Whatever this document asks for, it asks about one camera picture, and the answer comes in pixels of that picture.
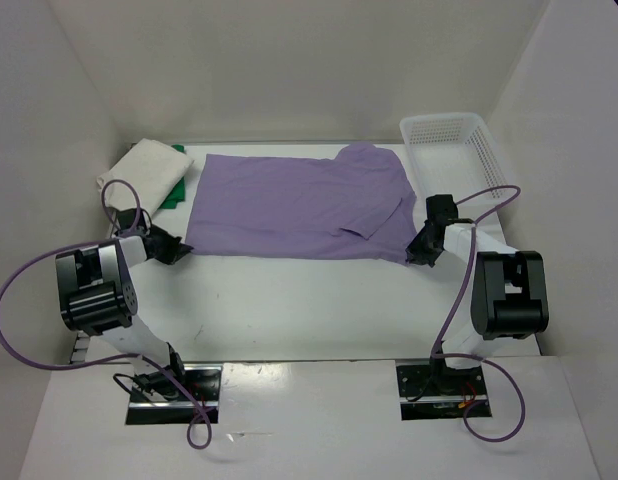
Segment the green t shirt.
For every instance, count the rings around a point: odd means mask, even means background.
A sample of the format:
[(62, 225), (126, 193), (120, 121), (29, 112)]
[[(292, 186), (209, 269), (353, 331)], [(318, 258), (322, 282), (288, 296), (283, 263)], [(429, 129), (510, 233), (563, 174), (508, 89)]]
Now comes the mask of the green t shirt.
[(158, 207), (159, 210), (172, 210), (186, 198), (185, 176), (182, 176)]

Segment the white t shirt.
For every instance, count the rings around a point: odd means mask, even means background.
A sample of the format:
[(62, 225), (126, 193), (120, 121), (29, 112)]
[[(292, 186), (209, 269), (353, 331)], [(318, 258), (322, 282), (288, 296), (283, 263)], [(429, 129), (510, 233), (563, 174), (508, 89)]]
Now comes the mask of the white t shirt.
[(119, 180), (129, 183), (138, 194), (140, 205), (153, 215), (176, 184), (193, 165), (193, 160), (171, 146), (142, 139), (133, 146), (108, 172), (97, 178), (100, 191), (105, 191), (104, 204), (118, 211), (136, 206), (133, 193)]

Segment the purple t shirt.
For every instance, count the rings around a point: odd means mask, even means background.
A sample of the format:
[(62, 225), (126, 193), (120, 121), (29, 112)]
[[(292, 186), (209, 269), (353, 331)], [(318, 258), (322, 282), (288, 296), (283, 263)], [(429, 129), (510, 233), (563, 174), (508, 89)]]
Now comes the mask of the purple t shirt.
[(199, 255), (404, 265), (415, 203), (399, 157), (369, 143), (332, 159), (210, 154), (186, 242)]

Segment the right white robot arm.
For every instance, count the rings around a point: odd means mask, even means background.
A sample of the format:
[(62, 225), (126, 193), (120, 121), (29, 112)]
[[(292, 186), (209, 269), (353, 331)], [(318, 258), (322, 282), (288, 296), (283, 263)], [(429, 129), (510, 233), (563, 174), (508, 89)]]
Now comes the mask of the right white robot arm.
[(549, 307), (544, 261), (510, 247), (469, 219), (427, 220), (407, 247), (408, 261), (433, 267), (449, 253), (465, 264), (459, 291), (430, 351), (428, 382), (439, 393), (504, 345), (545, 331)]

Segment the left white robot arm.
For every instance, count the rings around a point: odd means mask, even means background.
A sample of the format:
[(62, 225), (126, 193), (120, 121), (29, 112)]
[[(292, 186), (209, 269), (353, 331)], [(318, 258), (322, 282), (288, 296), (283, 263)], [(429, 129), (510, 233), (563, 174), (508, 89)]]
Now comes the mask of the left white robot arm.
[(55, 257), (60, 312), (68, 329), (101, 337), (129, 354), (137, 386), (167, 400), (186, 393), (189, 376), (175, 349), (141, 320), (130, 270), (148, 260), (173, 265), (192, 251), (180, 237), (151, 227)]

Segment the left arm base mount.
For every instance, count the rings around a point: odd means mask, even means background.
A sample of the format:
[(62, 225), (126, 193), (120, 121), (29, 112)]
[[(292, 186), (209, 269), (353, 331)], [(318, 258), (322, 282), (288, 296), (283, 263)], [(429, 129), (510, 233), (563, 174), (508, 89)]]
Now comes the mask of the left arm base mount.
[[(219, 415), (222, 366), (185, 363), (184, 375), (188, 392), (205, 408), (210, 422), (216, 424)], [(157, 392), (143, 389), (126, 374), (119, 374), (118, 379), (122, 381), (129, 397), (126, 425), (185, 425), (196, 414), (194, 406), (182, 393), (178, 393), (175, 398), (167, 399)]]

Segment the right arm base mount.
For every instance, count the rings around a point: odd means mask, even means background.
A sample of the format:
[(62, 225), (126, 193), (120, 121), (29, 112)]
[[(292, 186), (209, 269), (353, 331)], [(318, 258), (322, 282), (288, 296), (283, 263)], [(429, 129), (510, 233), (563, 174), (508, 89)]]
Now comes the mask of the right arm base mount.
[(491, 417), (480, 367), (453, 370), (443, 361), (418, 359), (395, 365), (403, 421)]

